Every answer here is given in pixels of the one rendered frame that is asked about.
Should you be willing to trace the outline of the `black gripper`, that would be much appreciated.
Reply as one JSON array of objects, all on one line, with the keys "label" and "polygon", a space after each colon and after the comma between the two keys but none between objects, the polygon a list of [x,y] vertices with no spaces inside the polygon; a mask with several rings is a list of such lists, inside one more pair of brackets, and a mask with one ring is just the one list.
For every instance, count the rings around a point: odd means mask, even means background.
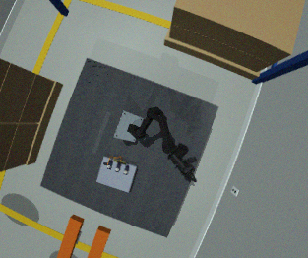
[{"label": "black gripper", "polygon": [[187,162],[183,159],[178,161],[176,165],[179,167],[181,170],[181,175],[184,177],[188,178],[189,180],[192,180],[194,182],[197,182],[197,179],[195,178],[193,174],[193,166],[191,164],[187,164]]}]

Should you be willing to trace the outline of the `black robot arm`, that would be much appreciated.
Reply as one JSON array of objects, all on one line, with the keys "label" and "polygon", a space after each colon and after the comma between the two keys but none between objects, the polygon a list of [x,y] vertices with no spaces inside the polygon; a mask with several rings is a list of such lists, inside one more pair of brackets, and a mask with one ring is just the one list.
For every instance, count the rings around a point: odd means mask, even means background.
[{"label": "black robot arm", "polygon": [[[174,145],[174,142],[170,138],[168,125],[166,121],[167,118],[158,107],[152,107],[148,109],[147,117],[144,120],[141,127],[138,127],[133,124],[129,124],[127,132],[131,133],[132,136],[136,139],[144,138],[147,135],[146,130],[153,120],[156,120],[157,122],[159,122],[160,131],[161,131],[161,135],[163,139],[163,142],[162,142],[163,151],[166,154],[170,154],[174,152],[171,155],[168,155],[168,159],[169,160],[171,159],[174,163],[177,163],[189,152],[189,149],[187,146],[182,145],[182,143],[178,144],[178,146]],[[188,159],[185,159],[185,161],[187,162],[187,164],[191,164],[191,162],[196,161],[196,158],[195,156],[192,156]]]}]

